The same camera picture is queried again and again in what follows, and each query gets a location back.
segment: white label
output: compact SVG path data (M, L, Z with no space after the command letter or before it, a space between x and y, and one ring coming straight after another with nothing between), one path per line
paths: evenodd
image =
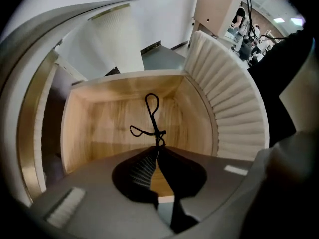
M236 173L243 176L246 176L248 174L247 170L240 169L231 165L227 165L224 170L227 172Z

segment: wooden box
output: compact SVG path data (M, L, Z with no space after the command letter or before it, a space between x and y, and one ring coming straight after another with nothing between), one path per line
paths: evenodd
M216 155L211 107L205 103L188 73L141 71L112 75L72 88L61 132L66 173L95 159L154 145L154 137L134 137L129 130L133 125L144 131L154 131L144 100L148 93L159 97L155 120L159 130L167 131L164 136L167 146ZM156 99L149 97L148 101L153 111Z

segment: curved white panel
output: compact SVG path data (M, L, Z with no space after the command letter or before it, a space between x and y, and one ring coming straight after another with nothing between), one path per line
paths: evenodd
M211 36L196 32L185 70L199 84L215 114L218 157L254 160L269 146L260 93L239 58Z

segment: gray floor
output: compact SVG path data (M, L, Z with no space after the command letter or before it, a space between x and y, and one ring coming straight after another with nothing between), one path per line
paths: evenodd
M142 60L145 70L183 69L185 63L185 57L164 46L145 53Z
M189 53L189 46L188 44L181 46L180 48L174 50L176 53L178 53L179 55L183 56L183 57L187 57L188 53Z

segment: white cylindrical filter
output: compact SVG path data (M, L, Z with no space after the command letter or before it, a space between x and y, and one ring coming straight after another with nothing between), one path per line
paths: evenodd
M101 42L102 51L121 73L144 70L141 41L129 6L91 20Z
M111 57L103 52L91 21L70 31L55 50L87 80L103 77L115 67Z

